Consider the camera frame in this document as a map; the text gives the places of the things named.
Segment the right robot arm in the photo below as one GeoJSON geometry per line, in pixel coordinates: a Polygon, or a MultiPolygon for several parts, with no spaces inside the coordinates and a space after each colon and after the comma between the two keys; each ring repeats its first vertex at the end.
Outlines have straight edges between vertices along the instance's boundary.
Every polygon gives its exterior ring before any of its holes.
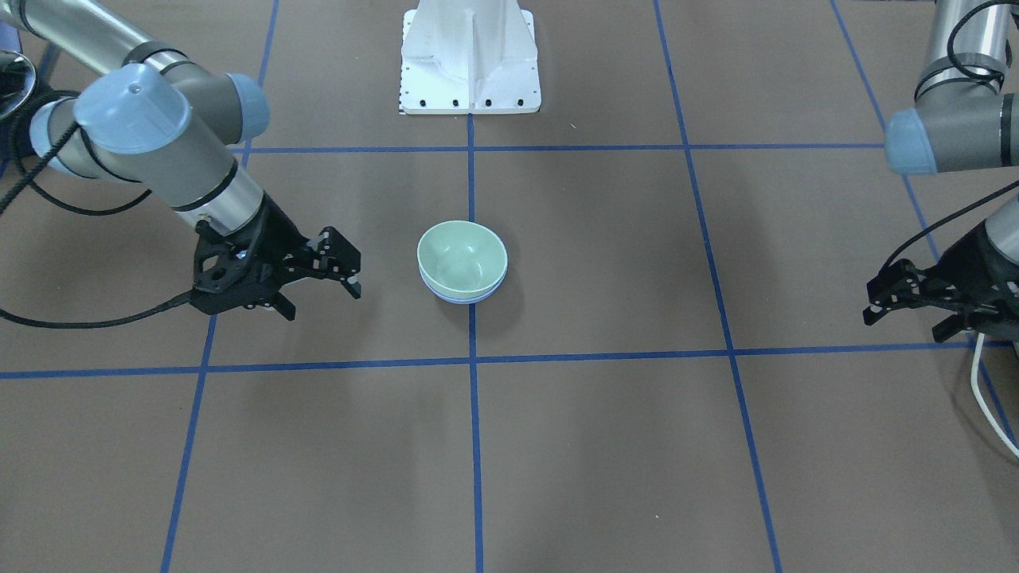
{"type": "Polygon", "coordinates": [[[2,22],[25,30],[97,73],[79,93],[51,90],[28,64],[23,88],[5,53],[2,120],[18,181],[7,209],[41,171],[139,185],[197,233],[193,282],[185,293],[108,322],[40,322],[3,311],[36,329],[111,329],[191,305],[216,315],[243,307],[294,319],[283,294],[303,279],[340,283],[361,297],[361,253],[331,226],[303,236],[248,174],[232,146],[264,133],[270,113],[262,88],[245,75],[212,75],[174,45],[160,42],[97,1],[4,1],[2,22]]]}

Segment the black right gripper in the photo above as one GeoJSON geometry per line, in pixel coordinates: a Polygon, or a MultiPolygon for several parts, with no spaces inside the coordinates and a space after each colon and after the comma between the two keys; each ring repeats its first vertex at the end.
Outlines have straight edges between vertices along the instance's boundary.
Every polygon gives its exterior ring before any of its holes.
{"type": "Polygon", "coordinates": [[[215,231],[208,218],[194,231],[189,304],[204,314],[264,307],[294,322],[294,303],[283,289],[303,279],[330,280],[361,298],[361,252],[334,226],[303,236],[270,198],[234,232],[215,231]]]}

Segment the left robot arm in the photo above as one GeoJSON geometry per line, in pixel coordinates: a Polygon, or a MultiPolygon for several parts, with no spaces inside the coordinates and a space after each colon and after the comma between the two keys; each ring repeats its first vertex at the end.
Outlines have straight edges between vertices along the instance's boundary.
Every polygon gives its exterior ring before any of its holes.
{"type": "MultiPolygon", "coordinates": [[[[1017,51],[1009,28],[1015,1],[938,1],[910,108],[884,131],[884,157],[899,175],[1013,168],[1018,162],[1017,94],[1005,93],[1017,51]]],[[[1007,203],[921,269],[895,250],[867,284],[863,320],[889,312],[936,307],[947,316],[932,327],[936,342],[959,333],[1018,338],[1017,185],[991,193],[1007,203]]]]}

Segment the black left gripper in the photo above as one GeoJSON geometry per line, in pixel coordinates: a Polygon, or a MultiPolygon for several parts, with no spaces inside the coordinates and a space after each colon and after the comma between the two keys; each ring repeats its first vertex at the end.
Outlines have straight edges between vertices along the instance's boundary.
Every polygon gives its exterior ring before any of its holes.
{"type": "Polygon", "coordinates": [[[867,283],[863,322],[895,310],[936,307],[949,315],[931,329],[934,342],[961,333],[1016,335],[1017,264],[993,242],[986,222],[962,236],[927,269],[899,259],[867,283]]]}

